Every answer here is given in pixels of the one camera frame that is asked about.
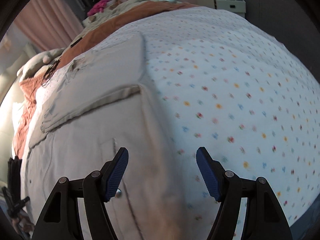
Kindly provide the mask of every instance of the dark hair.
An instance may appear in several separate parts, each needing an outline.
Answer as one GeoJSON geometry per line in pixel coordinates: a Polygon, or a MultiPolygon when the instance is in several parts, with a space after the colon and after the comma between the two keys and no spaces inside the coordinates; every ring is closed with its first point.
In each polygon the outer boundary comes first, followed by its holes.
{"type": "Polygon", "coordinates": [[[42,86],[44,87],[47,85],[47,83],[50,81],[52,78],[53,74],[55,73],[58,64],[60,63],[60,58],[56,60],[44,73],[43,79],[42,79],[42,86]]]}

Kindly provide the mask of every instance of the gray wall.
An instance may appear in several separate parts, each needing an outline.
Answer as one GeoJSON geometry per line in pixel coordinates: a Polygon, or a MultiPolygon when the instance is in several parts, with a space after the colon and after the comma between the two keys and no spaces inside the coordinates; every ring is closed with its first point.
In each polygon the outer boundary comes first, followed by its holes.
{"type": "Polygon", "coordinates": [[[320,33],[295,0],[245,0],[246,19],[274,36],[320,80],[320,33]]]}

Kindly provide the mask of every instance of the bed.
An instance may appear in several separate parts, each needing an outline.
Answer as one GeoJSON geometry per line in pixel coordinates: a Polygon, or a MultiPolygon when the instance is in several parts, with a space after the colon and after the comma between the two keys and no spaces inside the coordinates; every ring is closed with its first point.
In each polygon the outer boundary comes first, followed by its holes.
{"type": "Polygon", "coordinates": [[[205,239],[219,208],[195,162],[205,146],[240,177],[265,176],[294,227],[320,192],[318,82],[283,44],[227,11],[168,5],[124,21],[150,3],[86,28],[38,88],[21,167],[31,219],[60,177],[82,178],[127,147],[122,195],[106,205],[117,235],[205,239]],[[119,25],[94,40],[110,23],[119,25]]]}

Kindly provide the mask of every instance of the wrinkled fabric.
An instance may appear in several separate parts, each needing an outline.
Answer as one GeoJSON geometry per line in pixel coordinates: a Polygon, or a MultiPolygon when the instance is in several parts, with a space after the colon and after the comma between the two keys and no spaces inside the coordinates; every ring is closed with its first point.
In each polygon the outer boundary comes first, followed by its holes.
{"type": "Polygon", "coordinates": [[[13,137],[13,148],[19,159],[23,156],[24,147],[26,144],[26,136],[29,129],[29,123],[36,110],[36,91],[42,85],[43,75],[35,78],[28,78],[19,83],[19,86],[24,94],[24,108],[20,119],[20,125],[13,137]]]}
{"type": "Polygon", "coordinates": [[[69,48],[65,53],[61,56],[60,63],[58,67],[65,66],[72,59],[80,54],[88,51],[89,49],[93,48],[105,38],[110,36],[116,30],[120,29],[121,27],[155,15],[162,12],[174,11],[178,9],[185,9],[185,8],[192,8],[197,5],[193,5],[190,3],[179,3],[179,4],[172,4],[168,2],[145,2],[141,5],[138,5],[132,8],[130,11],[121,14],[115,18],[108,20],[107,22],[101,24],[95,30],[89,32],[86,36],[84,36],[75,46],[69,48]]]}

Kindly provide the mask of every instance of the fabric fold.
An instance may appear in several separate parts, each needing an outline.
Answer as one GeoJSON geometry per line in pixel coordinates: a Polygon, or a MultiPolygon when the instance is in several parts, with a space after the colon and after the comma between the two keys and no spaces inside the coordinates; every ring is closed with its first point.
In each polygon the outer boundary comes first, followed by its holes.
{"type": "Polygon", "coordinates": [[[52,129],[92,109],[140,92],[144,74],[144,41],[140,33],[129,40],[79,60],[43,105],[29,147],[52,129]]]}

